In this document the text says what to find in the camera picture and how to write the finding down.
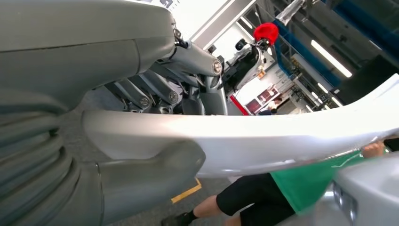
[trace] gray floor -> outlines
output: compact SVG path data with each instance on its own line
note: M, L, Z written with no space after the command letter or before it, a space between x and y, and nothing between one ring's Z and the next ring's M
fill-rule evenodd
M93 147L83 134L80 127L80 116L84 110L122 110L122 104L105 88L100 88L88 92L80 105L63 116L60 133L65 140L65 147L80 161L105 161L108 157ZM128 219L114 223L114 226L159 226L160 221L173 214L179 214L192 210L195 205L210 195L218 194L229 184L229 180L220 179L200 179L202 189L188 196L176 204L171 202L161 203L151 210L142 212ZM219 216L209 219L196 220L193 226L217 226L223 225L227 216Z

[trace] fluorescent light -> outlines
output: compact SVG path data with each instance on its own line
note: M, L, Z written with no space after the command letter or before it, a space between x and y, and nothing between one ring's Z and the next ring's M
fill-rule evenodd
M317 85L320 87L321 90L323 90L325 93L328 93L328 90L326 88L324 88L323 85L321 85L320 83L317 83Z
M242 22L244 22L250 29L252 29L252 25L248 22L248 20L246 20L244 17L240 18L242 20Z
M205 31L206 31L206 29L208 29L209 27L210 27L210 25L212 25L213 24L213 22L215 21L215 20L217 20L219 17L220 17L220 15L222 15L226 10L227 10L227 8L228 7L230 7L234 2L235 2L236 0L231 0L231 1L229 1L229 3L227 3L224 7L223 7L223 9L221 9L194 37L192 37L190 40L191 41L196 41L199 37L200 37L200 35L202 35Z
M379 46L377 46L377 44L375 44L373 41L369 40L369 42L370 42L371 44L373 44L373 46L375 46L377 49L379 49L380 51L382 51L382 49L381 49Z
M316 99L318 99L319 97L314 93L314 92L312 92L312 95L314 96L314 98L316 98Z
M321 53L330 63L332 63L336 69L338 69L342 74L344 74L347 78L352 76L352 73L346 69L341 63L339 63L331 54L327 52L321 45L319 45L315 40L311 41L311 45Z
M331 98L339 107L343 107L343 105L335 98L335 97L332 97Z
M233 25L234 22L238 20L254 3L256 0L252 0L247 6L245 6L219 33L210 41L207 45L204 46L203 50L208 49L223 33L226 32L227 29Z
M272 52L272 50L271 50L271 48L269 47L269 48L267 48L267 53L270 55L270 56L272 56L273 55L273 52Z
M251 39L252 41L255 40L255 38L252 37L252 35L248 33L238 22L236 22L236 25L242 30L242 32L245 33L245 35L248 36L249 39Z
M307 108L310 112L313 112L313 110L311 109L311 107L309 107L308 105L306 106L306 108Z

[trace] sock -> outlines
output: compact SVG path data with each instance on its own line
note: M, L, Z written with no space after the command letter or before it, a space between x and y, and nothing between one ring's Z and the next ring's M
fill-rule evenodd
M186 224L189 224L189 223L191 223L193 220L198 219L198 217L196 217L196 216L194 215L194 212L193 212L193 211L191 211L191 212L189 212L189 213L184 213L184 214L182 214L181 216L182 216L182 221L183 221L184 223L186 223Z
M191 212L189 212L187 215L189 215L191 221L193 221L193 220L195 220L195 219L198 219L198 217L196 217L196 216L194 215L194 210L191 210Z

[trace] leg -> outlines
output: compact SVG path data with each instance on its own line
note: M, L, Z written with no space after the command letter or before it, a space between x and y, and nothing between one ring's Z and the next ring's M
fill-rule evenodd
M241 226L241 218L239 216L228 219L224 226Z
M208 197L205 201L201 202L193 210L193 214L197 218L207 218L221 214L222 211L219 209L216 203L216 195Z
M240 209L255 203L274 199L275 193L267 194L269 186L276 186L270 174L251 175L239 178L217 196L211 196L189 213L168 217L163 226L186 226L197 218L225 213L232 216Z

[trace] blue steel beam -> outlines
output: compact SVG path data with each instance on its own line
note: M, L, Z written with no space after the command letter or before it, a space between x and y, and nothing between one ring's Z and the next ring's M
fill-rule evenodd
M280 49L280 40L277 39L274 43L274 49L276 50L276 59L277 64L279 65L280 69L288 76L289 79L293 79L292 72L283 64L283 60L281 59L281 49Z
M343 0L333 8L333 11L399 62L399 35L389 31L350 0Z
M279 34L284 38L303 58L305 58L320 74L323 78L330 83L333 87L340 84L341 80L336 77L317 57L315 57L303 44L288 31L288 29L278 20L274 20L273 23L279 28ZM281 56L277 53L277 60L281 61Z

